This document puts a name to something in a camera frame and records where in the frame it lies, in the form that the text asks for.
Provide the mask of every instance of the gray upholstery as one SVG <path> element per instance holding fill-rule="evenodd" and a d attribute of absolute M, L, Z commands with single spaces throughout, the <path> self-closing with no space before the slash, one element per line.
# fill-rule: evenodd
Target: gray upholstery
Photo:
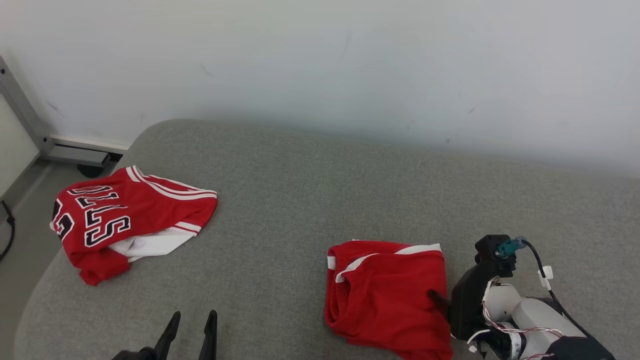
<path fill-rule="evenodd" d="M 196 120 L 146 130 L 119 166 L 133 164 L 217 190 L 211 222 L 95 288 L 61 251 L 24 312 L 16 359 L 111 359 L 153 346 L 176 310 L 170 359 L 196 359 L 210 309 L 219 359 L 394 359 L 325 326 L 327 249 L 439 242 L 451 289 L 490 233 L 528 237 L 573 317 L 618 359 L 640 354 L 638 180 Z M 545 294 L 527 250 L 511 283 Z M 479 359 L 452 345 L 455 359 Z"/>

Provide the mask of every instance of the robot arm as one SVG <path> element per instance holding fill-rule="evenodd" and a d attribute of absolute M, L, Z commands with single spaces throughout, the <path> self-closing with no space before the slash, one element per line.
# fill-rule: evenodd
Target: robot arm
<path fill-rule="evenodd" d="M 522 298 L 514 287 L 500 283 L 500 278 L 513 276 L 515 251 L 526 246 L 534 251 L 551 299 Z M 429 292 L 456 339 L 467 341 L 471 350 L 484 343 L 500 360 L 614 360 L 557 301 L 548 285 L 551 276 L 525 238 L 486 235 L 476 242 L 476 250 L 476 265 L 454 286 L 450 302 Z"/>

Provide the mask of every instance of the jersey lettering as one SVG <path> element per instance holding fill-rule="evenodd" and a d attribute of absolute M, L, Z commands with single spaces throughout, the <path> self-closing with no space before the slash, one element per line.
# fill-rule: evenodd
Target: jersey lettering
<path fill-rule="evenodd" d="M 104 227 L 97 226 L 89 229 L 84 233 L 84 245 L 93 247 L 99 243 L 112 237 L 114 234 L 121 233 L 131 228 L 131 219 L 127 216 L 119 217 L 105 224 Z"/>
<path fill-rule="evenodd" d="M 101 193 L 107 190 L 113 190 L 110 186 L 87 186 L 86 188 L 77 188 L 73 190 L 67 190 L 67 192 L 71 195 L 82 195 L 85 193 Z"/>
<path fill-rule="evenodd" d="M 106 195 L 98 196 L 80 196 L 80 195 L 95 195 L 102 192 L 107 192 Z M 107 205 L 101 207 L 95 207 L 100 200 L 119 199 L 118 193 L 113 191 L 110 186 L 87 186 L 84 188 L 77 188 L 73 190 L 67 190 L 67 193 L 75 195 L 75 200 L 84 211 L 84 224 L 87 229 L 84 233 L 84 244 L 87 247 L 93 247 L 109 239 L 115 234 L 119 234 L 123 231 L 131 228 L 131 219 L 128 216 L 123 216 L 110 220 L 103 224 L 102 216 L 109 210 L 114 209 L 126 209 L 123 205 Z M 60 237 L 60 240 L 64 240 L 67 234 L 74 227 L 74 219 L 68 214 L 64 213 L 60 215 L 63 208 L 63 204 L 60 200 L 56 199 L 53 206 L 53 224 L 54 230 Z"/>
<path fill-rule="evenodd" d="M 110 200 L 110 199 L 117 199 L 117 198 L 118 198 L 118 194 L 115 192 L 111 192 L 105 196 L 97 196 L 97 197 L 80 196 L 76 198 L 76 202 L 80 205 L 81 208 L 86 209 L 90 206 L 96 205 L 96 201 L 98 200 Z"/>
<path fill-rule="evenodd" d="M 53 223 L 53 228 L 60 238 L 60 241 L 64 241 L 69 231 L 74 228 L 75 222 L 68 213 L 64 213 L 60 218 L 58 218 L 61 211 L 62 202 L 56 199 L 56 202 L 53 204 L 53 216 L 51 218 L 51 222 Z"/>
<path fill-rule="evenodd" d="M 126 206 L 122 205 L 108 205 L 103 206 L 101 208 L 89 209 L 84 212 L 84 224 L 88 229 L 91 226 L 97 225 L 102 222 L 102 217 L 96 216 L 96 214 L 101 214 L 105 211 L 113 210 L 113 209 L 126 209 Z"/>

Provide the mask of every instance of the black cable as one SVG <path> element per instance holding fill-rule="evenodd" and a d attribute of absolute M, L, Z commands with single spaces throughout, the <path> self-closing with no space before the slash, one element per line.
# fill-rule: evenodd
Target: black cable
<path fill-rule="evenodd" d="M 0 254 L 0 261 L 2 261 L 6 253 L 9 252 L 9 248 L 11 247 L 11 244 L 13 244 L 13 237 L 15 236 L 15 218 L 11 214 L 11 210 L 9 210 L 9 207 L 6 205 L 4 200 L 2 200 L 2 206 L 4 206 L 4 210 L 6 210 L 7 215 L 9 215 L 6 221 L 11 225 L 11 237 L 9 238 L 9 243 L 6 244 L 6 247 L 2 251 L 2 254 Z"/>
<path fill-rule="evenodd" d="M 542 268 L 542 261 L 540 261 L 540 256 L 538 255 L 536 248 L 534 248 L 533 245 L 531 245 L 531 243 L 528 242 L 527 240 L 522 240 L 522 243 L 531 249 L 531 251 L 533 252 L 533 256 L 536 257 L 536 262 L 538 262 L 538 268 L 540 269 L 540 274 L 542 274 L 542 277 L 546 278 L 547 276 L 545 275 L 545 270 Z M 558 298 L 556 297 L 556 294 L 554 294 L 553 290 L 549 290 L 549 295 L 551 295 L 551 298 L 554 300 L 554 302 L 556 302 L 556 305 L 558 305 L 558 307 L 560 308 L 560 311 L 562 311 L 562 313 L 566 316 L 566 318 L 569 319 L 569 321 L 571 321 L 571 323 L 574 324 L 578 328 L 578 330 L 582 331 L 582 333 L 585 334 L 588 338 L 593 338 L 593 336 L 591 336 L 591 334 L 587 330 L 585 330 L 582 326 L 580 326 L 580 324 L 576 322 L 571 317 L 571 315 L 569 315 L 569 313 L 566 312 L 562 304 L 560 304 L 560 301 L 558 301 Z"/>

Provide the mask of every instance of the red and white wire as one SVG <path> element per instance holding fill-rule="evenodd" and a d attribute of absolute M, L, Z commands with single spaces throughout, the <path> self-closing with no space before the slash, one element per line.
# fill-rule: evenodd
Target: red and white wire
<path fill-rule="evenodd" d="M 540 332 L 548 331 L 548 332 L 551 332 L 553 335 L 556 335 L 558 338 L 561 338 L 563 336 L 560 330 L 549 329 L 548 327 L 533 327 L 532 329 L 526 329 L 526 330 L 507 329 L 504 326 L 500 325 L 499 323 L 495 323 L 493 320 L 491 320 L 491 318 L 489 317 L 489 310 L 486 307 L 485 301 L 482 301 L 482 308 L 483 308 L 484 318 L 487 319 L 487 321 L 489 321 L 494 328 L 504 332 L 505 334 L 526 334 L 527 332 L 531 332 L 531 331 L 540 331 Z"/>

